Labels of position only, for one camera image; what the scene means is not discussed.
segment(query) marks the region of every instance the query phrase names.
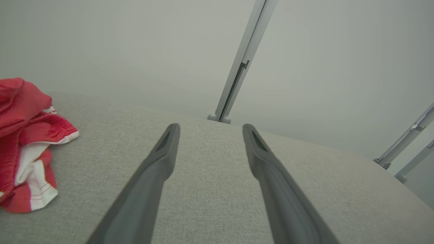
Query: textured upholstery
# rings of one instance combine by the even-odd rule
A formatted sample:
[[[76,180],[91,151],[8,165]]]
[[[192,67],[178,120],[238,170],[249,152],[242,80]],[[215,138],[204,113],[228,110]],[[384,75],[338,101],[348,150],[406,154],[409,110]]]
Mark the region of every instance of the textured upholstery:
[[[92,97],[51,94],[80,131],[51,146],[59,196],[28,214],[0,211],[2,243],[85,243],[165,128],[181,125],[152,243],[272,243],[241,128]],[[342,243],[429,241],[434,211],[371,160],[261,133]]]

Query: clothing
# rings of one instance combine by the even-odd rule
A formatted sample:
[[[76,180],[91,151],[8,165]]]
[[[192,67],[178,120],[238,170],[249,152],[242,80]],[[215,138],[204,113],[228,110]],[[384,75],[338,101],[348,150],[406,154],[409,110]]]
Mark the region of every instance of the clothing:
[[[46,206],[58,192],[50,144],[78,130],[56,113],[51,97],[22,78],[0,80],[0,205],[10,212]]]

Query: stitching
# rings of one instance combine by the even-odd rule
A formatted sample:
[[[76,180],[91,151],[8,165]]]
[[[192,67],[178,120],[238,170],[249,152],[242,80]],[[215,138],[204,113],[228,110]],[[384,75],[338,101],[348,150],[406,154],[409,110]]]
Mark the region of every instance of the stitching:
[[[42,188],[44,188],[44,186],[46,186],[48,184],[48,182],[47,183],[45,183],[45,185],[43,185],[41,188],[40,188],[40,190],[42,190]]]
[[[42,195],[42,194],[44,194],[44,192],[46,192],[48,189],[50,189],[52,186],[50,186],[50,187],[48,187],[45,191],[43,191],[41,194],[38,194],[38,195],[31,195],[31,196],[40,196],[40,195]]]

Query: white wall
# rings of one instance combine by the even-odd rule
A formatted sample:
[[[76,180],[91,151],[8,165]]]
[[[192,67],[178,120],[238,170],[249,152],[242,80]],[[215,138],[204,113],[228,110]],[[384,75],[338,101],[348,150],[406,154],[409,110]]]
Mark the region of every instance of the white wall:
[[[406,176],[405,186],[434,210],[434,153],[430,153]]]
[[[0,79],[205,119],[254,2],[1,0]]]
[[[379,157],[434,102],[434,1],[281,0],[233,124]]]

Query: gray fabric surface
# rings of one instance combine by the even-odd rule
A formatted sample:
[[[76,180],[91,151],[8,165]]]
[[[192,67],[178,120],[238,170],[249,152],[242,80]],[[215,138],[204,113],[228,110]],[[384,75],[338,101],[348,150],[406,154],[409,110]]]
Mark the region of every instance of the gray fabric surface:
[[[51,94],[80,131],[51,146],[59,196],[28,214],[0,211],[3,243],[85,243],[167,125],[181,125],[175,170],[166,181],[152,243],[272,243],[241,128]],[[342,243],[423,243],[434,211],[367,158],[261,133]]]

